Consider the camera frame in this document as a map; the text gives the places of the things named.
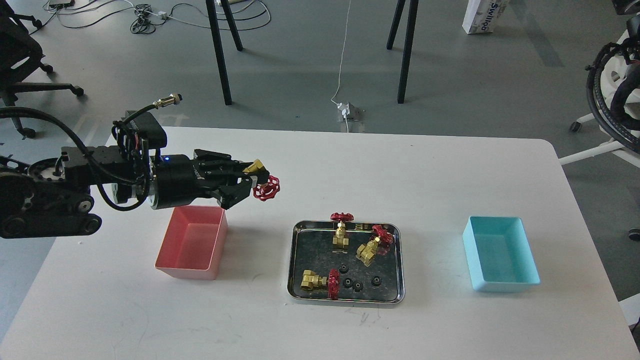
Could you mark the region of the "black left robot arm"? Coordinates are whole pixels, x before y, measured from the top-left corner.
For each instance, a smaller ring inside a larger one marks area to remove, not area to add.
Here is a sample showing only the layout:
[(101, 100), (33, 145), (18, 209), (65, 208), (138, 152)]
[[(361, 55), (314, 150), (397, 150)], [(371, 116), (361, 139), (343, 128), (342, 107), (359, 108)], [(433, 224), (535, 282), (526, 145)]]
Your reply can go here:
[(63, 130), (74, 146), (34, 164), (1, 158), (1, 236), (3, 239), (87, 236), (102, 225), (92, 214), (96, 186), (103, 200), (130, 211), (145, 200), (153, 209), (189, 205), (214, 198), (228, 210), (249, 194), (262, 198), (270, 173), (259, 160), (241, 162), (228, 153), (197, 149), (194, 157), (163, 155), (167, 135), (150, 114), (179, 104), (171, 94), (114, 121), (112, 146), (86, 146), (69, 127), (50, 114), (27, 107), (1, 109), (1, 117), (29, 117)]

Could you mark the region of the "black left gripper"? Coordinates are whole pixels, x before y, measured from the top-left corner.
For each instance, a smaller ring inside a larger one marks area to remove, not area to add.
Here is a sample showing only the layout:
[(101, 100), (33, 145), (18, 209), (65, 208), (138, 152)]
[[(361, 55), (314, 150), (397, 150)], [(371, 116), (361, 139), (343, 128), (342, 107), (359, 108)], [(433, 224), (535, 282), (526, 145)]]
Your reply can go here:
[(196, 149), (187, 155), (151, 157), (150, 206), (154, 210), (189, 205), (196, 198), (216, 199), (228, 210), (246, 199), (253, 189), (253, 178), (261, 171), (246, 170), (250, 162), (232, 160), (228, 153)]

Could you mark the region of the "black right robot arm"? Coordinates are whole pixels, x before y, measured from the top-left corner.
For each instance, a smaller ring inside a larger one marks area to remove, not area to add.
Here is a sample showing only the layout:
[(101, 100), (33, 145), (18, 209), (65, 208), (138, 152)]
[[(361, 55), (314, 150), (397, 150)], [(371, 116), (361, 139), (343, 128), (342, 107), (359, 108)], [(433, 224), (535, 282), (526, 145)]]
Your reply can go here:
[[(613, 0), (618, 15), (634, 14), (626, 21), (627, 37), (620, 42), (610, 42), (599, 51), (595, 60), (587, 67), (587, 101), (599, 125), (622, 146), (637, 152), (639, 119), (626, 110), (627, 101), (639, 89), (639, 2), (637, 0)], [(626, 66), (621, 82), (614, 85), (613, 95), (605, 99), (602, 77), (606, 75), (606, 64), (621, 60)]]

